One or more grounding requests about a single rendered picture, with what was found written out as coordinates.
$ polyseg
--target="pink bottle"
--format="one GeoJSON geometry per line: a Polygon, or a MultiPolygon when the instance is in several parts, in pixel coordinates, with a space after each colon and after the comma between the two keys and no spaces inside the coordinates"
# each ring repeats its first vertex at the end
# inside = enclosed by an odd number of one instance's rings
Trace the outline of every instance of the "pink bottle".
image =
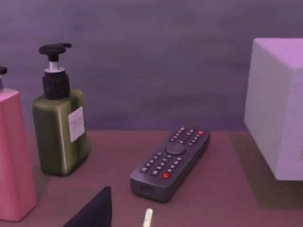
{"type": "Polygon", "coordinates": [[[20,221],[36,205],[19,92],[3,88],[0,67],[0,220],[20,221]]]}

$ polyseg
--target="tabletop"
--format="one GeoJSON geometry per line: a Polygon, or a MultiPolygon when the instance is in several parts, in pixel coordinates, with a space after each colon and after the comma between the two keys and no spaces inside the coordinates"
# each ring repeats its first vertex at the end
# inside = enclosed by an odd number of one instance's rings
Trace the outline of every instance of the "tabletop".
{"type": "Polygon", "coordinates": [[[39,170],[33,133],[28,141],[38,205],[21,222],[0,227],[62,227],[105,186],[112,188],[112,227],[299,227],[303,184],[274,179],[248,133],[213,132],[207,151],[167,204],[136,197],[129,174],[169,131],[90,131],[92,152],[67,177],[39,170]]]}

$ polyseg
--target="soap dispenser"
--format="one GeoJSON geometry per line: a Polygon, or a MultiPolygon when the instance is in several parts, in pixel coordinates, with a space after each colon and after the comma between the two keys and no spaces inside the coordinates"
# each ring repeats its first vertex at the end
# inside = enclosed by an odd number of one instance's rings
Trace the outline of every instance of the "soap dispenser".
{"type": "Polygon", "coordinates": [[[32,104],[36,141],[42,172],[49,175],[71,174],[87,158],[90,145],[85,129],[83,93],[70,89],[59,54],[71,44],[49,44],[39,48],[49,67],[43,77],[44,94],[32,104]]]}
{"type": "Polygon", "coordinates": [[[20,221],[37,203],[18,91],[3,88],[0,67],[0,220],[20,221]]]}

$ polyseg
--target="box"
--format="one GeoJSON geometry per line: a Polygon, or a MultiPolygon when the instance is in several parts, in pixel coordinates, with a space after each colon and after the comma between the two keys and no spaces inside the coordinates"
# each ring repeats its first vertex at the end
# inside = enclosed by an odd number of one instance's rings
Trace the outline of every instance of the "box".
{"type": "Polygon", "coordinates": [[[303,180],[303,39],[253,41],[244,122],[277,180],[303,180]]]}

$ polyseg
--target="table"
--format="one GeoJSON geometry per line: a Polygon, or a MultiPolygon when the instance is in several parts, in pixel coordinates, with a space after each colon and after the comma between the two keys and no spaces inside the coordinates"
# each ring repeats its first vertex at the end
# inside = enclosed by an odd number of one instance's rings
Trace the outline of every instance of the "table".
{"type": "MultiPolygon", "coordinates": [[[[62,227],[105,186],[112,187],[112,227],[142,226],[147,208],[154,210],[152,227],[302,226],[303,205],[295,209],[292,205],[270,207],[257,199],[256,192],[262,189],[252,187],[249,168],[244,168],[250,162],[241,161],[239,151],[235,150],[246,149],[243,144],[237,146],[240,140],[254,146],[244,132],[213,132],[208,150],[169,203],[158,204],[132,195],[129,174],[168,134],[168,131],[90,131],[93,151],[83,166],[68,177],[50,177],[39,171],[35,139],[30,133],[39,203],[21,222],[0,222],[0,227],[62,227]]],[[[260,178],[275,182],[266,167],[261,169],[260,178]]]]}

